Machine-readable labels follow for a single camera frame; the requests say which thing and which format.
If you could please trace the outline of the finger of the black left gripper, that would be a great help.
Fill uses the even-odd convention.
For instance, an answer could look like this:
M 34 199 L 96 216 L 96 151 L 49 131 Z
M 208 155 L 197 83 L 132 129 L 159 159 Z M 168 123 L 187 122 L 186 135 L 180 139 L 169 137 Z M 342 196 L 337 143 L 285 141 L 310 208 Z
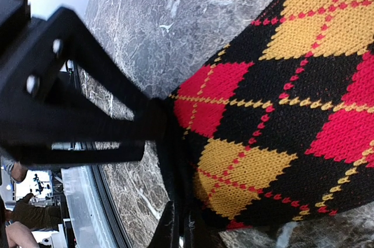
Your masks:
M 146 140 L 164 137 L 166 116 L 114 64 L 70 9 L 32 22 L 24 7 L 1 13 L 1 146 L 26 165 L 139 161 Z M 65 85 L 73 60 L 134 112 L 113 119 Z

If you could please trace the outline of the black argyle orange red sock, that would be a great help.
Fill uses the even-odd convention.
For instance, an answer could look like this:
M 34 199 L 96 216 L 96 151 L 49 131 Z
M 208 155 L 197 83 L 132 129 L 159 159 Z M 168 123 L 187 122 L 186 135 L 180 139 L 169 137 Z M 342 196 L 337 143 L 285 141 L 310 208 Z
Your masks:
M 224 230 L 373 201 L 373 0 L 273 0 L 170 93 L 197 203 Z

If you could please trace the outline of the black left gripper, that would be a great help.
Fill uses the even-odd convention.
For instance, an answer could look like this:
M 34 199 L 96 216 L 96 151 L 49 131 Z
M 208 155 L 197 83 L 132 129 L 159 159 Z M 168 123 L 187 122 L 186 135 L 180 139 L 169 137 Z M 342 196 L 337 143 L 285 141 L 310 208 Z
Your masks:
M 31 28 L 28 0 L 1 0 L 1 60 L 24 41 Z

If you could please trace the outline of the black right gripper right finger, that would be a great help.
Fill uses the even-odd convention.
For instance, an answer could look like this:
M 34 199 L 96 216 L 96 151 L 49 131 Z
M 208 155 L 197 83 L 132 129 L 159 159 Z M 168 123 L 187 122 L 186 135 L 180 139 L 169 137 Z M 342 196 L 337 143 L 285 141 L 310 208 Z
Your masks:
M 189 208 L 183 220 L 183 246 L 187 248 L 227 247 L 217 232 L 210 231 L 200 212 Z

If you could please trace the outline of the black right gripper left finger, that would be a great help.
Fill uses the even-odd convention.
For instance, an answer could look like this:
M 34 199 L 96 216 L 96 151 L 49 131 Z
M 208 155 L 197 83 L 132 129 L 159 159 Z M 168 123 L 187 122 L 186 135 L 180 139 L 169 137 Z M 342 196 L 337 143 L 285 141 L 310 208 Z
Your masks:
M 168 201 L 148 248 L 178 248 L 182 208 L 177 201 Z

